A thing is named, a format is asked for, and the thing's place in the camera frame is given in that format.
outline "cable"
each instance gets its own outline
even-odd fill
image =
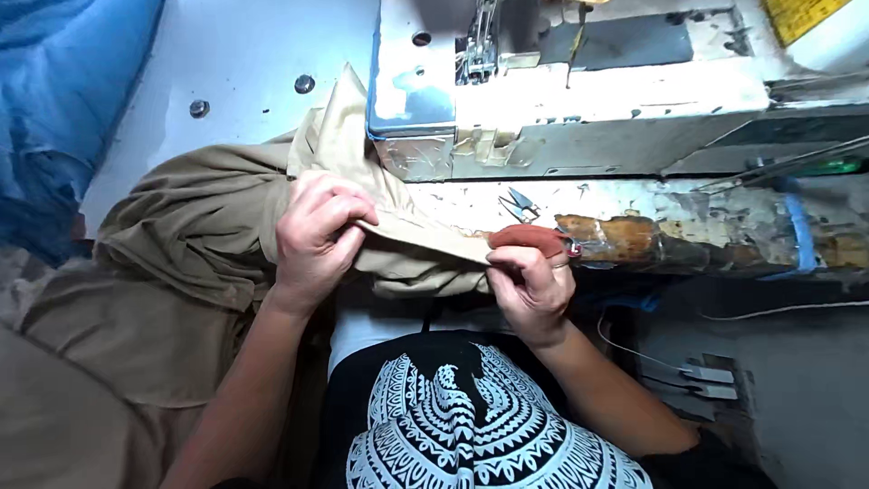
[[[637,355],[638,357],[643,357],[643,358],[645,358],[646,360],[652,360],[653,362],[657,362],[657,363],[659,363],[659,364],[661,364],[661,365],[664,365],[665,367],[672,368],[673,370],[678,370],[679,372],[690,372],[690,371],[691,371],[690,369],[687,369],[687,368],[679,368],[679,367],[676,367],[676,366],[672,366],[672,365],[670,365],[670,364],[666,364],[666,363],[664,363],[664,362],[662,362],[662,361],[660,361],[660,360],[658,360],[658,359],[656,359],[656,358],[652,358],[652,357],[649,357],[649,356],[647,356],[647,355],[643,355],[643,354],[640,353],[640,352],[635,352],[634,350],[631,350],[630,348],[625,348],[625,347],[622,346],[622,345],[617,345],[617,344],[613,343],[612,341],[610,341],[609,338],[606,338],[606,337],[603,335],[603,333],[600,331],[600,323],[603,322],[603,315],[604,315],[606,312],[607,312],[607,308],[604,307],[604,308],[603,308],[603,311],[600,313],[600,317],[598,318],[598,336],[600,336],[600,339],[606,341],[607,343],[609,343],[609,344],[612,345],[612,346],[615,346],[616,348],[620,348],[621,350],[624,350],[625,352],[631,352],[631,353],[633,353],[634,355]]]
[[[703,387],[700,387],[699,385],[673,384],[673,383],[667,382],[665,380],[661,380],[660,378],[649,377],[647,375],[644,375],[643,378],[648,378],[649,380],[654,380],[655,382],[657,382],[659,384],[669,385],[671,387],[678,387],[680,389],[685,389],[686,391],[690,391],[690,392],[700,392],[703,390]]]
[[[752,312],[749,314],[743,314],[742,316],[733,316],[731,318],[713,318],[712,316],[707,316],[706,314],[697,311],[697,313],[703,316],[706,319],[711,319],[713,321],[736,321],[737,319],[748,319],[748,318],[756,318],[758,316],[764,316],[767,314],[774,314],[775,312],[784,312],[784,311],[796,311],[798,309],[818,309],[821,307],[847,307],[854,305],[869,305],[869,300],[858,300],[854,302],[833,302],[830,304],[802,304],[802,305],[789,305],[788,307],[780,307],[778,309],[770,309],[769,311],[758,311]]]

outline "industrial sewing machine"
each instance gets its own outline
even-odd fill
[[[417,182],[733,174],[869,133],[869,75],[775,27],[758,0],[381,0],[368,132]]]

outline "shirt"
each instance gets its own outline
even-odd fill
[[[313,487],[774,487],[708,432],[688,452],[631,459],[573,419],[552,374],[498,333],[421,332],[348,356],[320,445]]]

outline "hand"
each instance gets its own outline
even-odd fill
[[[516,336],[532,350],[560,345],[569,325],[563,314],[576,288],[564,266],[567,254],[547,260],[536,248],[502,246],[486,259],[492,264],[489,283]]]
[[[275,228],[279,260],[269,305],[309,317],[362,246],[365,232],[356,219],[378,224],[375,201],[360,185],[327,171],[303,172]]]

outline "bolt head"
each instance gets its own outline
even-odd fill
[[[190,103],[190,116],[201,119],[211,110],[211,105],[205,100],[194,100]]]
[[[293,88],[296,93],[306,94],[314,89],[314,85],[314,79],[310,75],[300,75]]]

